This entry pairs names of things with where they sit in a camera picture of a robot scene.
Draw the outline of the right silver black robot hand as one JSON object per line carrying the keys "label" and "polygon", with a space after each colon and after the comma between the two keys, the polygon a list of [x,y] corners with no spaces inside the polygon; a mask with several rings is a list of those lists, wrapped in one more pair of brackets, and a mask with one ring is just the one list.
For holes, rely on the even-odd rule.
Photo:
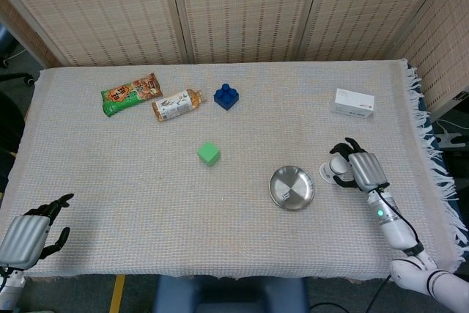
{"label": "right silver black robot hand", "polygon": [[387,188],[389,182],[375,154],[365,151],[350,137],[346,137],[345,141],[336,144],[329,153],[338,153],[348,162],[353,180],[344,181],[339,176],[333,176],[335,183],[342,188],[357,188],[365,193]]}

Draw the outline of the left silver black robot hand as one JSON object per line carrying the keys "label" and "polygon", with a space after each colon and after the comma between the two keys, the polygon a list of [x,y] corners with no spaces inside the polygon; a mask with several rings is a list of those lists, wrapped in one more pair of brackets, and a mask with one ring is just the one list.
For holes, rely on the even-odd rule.
{"label": "left silver black robot hand", "polygon": [[69,237],[69,227],[63,228],[54,244],[47,246],[45,243],[56,217],[63,208],[70,206],[73,197],[73,194],[65,194],[15,217],[1,243],[1,267],[25,271],[60,251]]}

